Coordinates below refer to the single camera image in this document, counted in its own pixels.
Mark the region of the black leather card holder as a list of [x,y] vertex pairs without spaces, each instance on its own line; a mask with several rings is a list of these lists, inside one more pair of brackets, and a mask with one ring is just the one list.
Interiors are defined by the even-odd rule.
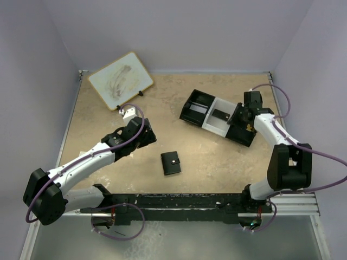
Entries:
[[165,152],[160,155],[165,176],[181,172],[181,162],[177,151]]

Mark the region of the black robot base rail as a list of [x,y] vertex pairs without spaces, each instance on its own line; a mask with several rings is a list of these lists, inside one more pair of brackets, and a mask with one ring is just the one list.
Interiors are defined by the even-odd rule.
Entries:
[[222,222],[239,223],[239,214],[271,213],[264,200],[250,198],[249,189],[242,193],[110,193],[95,184],[104,199],[98,206],[85,206],[82,213],[115,213],[115,225],[132,221]]

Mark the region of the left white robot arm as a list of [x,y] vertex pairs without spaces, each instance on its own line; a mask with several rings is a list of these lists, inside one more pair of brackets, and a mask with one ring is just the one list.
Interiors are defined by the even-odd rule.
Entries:
[[106,135],[92,149],[71,162],[47,172],[41,168],[34,170],[23,195],[23,202],[28,207],[25,221],[33,223],[38,220],[42,225],[55,222],[72,204],[66,195],[76,184],[154,142],[156,136],[149,120],[136,116],[125,127]]

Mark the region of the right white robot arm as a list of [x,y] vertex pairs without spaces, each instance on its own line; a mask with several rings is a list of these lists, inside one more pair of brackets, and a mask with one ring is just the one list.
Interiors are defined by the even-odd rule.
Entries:
[[301,144],[276,121],[270,108],[262,106],[259,91],[248,91],[243,103],[238,103],[228,119],[230,126],[226,137],[249,147],[256,133],[260,133],[272,147],[266,177],[257,183],[247,185],[242,191],[245,199],[264,201],[282,190],[296,191],[307,188],[312,179],[312,154],[309,144]]

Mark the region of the black and white tray organizer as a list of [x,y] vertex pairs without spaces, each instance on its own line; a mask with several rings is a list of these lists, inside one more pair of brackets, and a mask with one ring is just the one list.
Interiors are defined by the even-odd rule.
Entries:
[[193,90],[179,118],[223,138],[249,147],[256,136],[242,120],[243,105],[232,103],[200,90]]

